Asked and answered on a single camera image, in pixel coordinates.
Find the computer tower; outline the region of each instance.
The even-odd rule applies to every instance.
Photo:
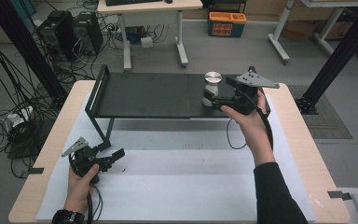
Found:
[[[54,61],[72,61],[78,48],[69,11],[52,11],[37,31]]]
[[[73,28],[76,38],[81,41],[81,54],[97,55],[103,44],[103,34],[95,12],[80,12]]]

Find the person's right hand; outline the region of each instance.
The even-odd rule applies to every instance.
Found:
[[[261,91],[257,93],[257,96],[257,106],[262,110],[263,114],[266,114],[266,96]],[[246,144],[254,154],[256,165],[267,161],[275,161],[266,126],[257,111],[254,110],[250,115],[243,115],[226,105],[222,105],[220,109],[240,125]]]

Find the black metal pole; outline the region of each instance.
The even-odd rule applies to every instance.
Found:
[[[324,64],[324,67],[310,84],[307,91],[302,95],[301,99],[296,99],[296,104],[302,114],[312,113],[319,98],[321,98],[357,50],[358,19],[338,44],[333,54]]]
[[[0,25],[23,59],[34,71],[52,102],[57,107],[62,107],[68,92],[52,72],[10,0],[0,0]]]

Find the white paper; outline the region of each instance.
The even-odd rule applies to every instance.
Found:
[[[276,160],[293,198],[307,220],[314,221],[308,194],[269,96],[268,103]],[[108,119],[98,122],[106,130]],[[97,156],[108,156],[122,147],[126,155],[108,172],[99,173],[97,187],[103,197],[100,220],[256,221],[254,160],[248,147],[230,148],[227,122],[228,119],[116,119],[110,138],[112,146]],[[234,147],[245,142],[235,121],[230,123],[228,135]],[[80,136],[91,147],[102,142],[84,109],[62,151]],[[37,220],[51,220],[63,207],[68,169],[68,159],[60,158]],[[97,200],[94,193],[94,207]]]

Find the table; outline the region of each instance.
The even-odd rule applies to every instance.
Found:
[[[131,70],[131,46],[127,40],[125,27],[146,24],[178,23],[176,46],[182,66],[188,65],[185,47],[182,42],[183,11],[202,8],[200,0],[173,0],[171,4],[164,1],[107,7],[106,0],[100,0],[97,11],[100,13],[118,14],[121,35],[123,38],[124,70]]]
[[[290,15],[292,7],[296,0],[288,0],[286,7],[281,15],[278,26],[275,29],[274,34],[268,34],[268,38],[271,41],[272,45],[281,55],[283,64],[289,62],[290,58],[286,51],[283,49],[278,39],[281,35],[283,26],[286,24],[287,18]],[[329,31],[333,27],[334,23],[337,21],[339,15],[341,15],[344,7],[358,7],[358,0],[301,0],[307,7],[336,7],[333,15],[330,17],[329,21],[325,25],[324,29],[320,34],[315,33],[313,36],[317,42],[324,48],[327,53],[330,55],[333,53],[333,48],[324,40],[328,35]]]
[[[49,177],[55,162],[61,156],[66,136],[71,132],[85,97],[91,92],[94,83],[78,81],[72,88],[34,165],[35,168],[44,168],[44,172],[28,177],[10,211],[10,222],[41,223],[36,221],[35,217],[44,198]],[[297,169],[310,196],[316,216],[315,223],[349,223],[351,217],[345,203],[341,199],[330,199],[328,196],[327,191],[337,190],[337,187],[287,86],[281,84],[280,89],[265,89],[265,93],[275,102],[276,112],[292,149]]]

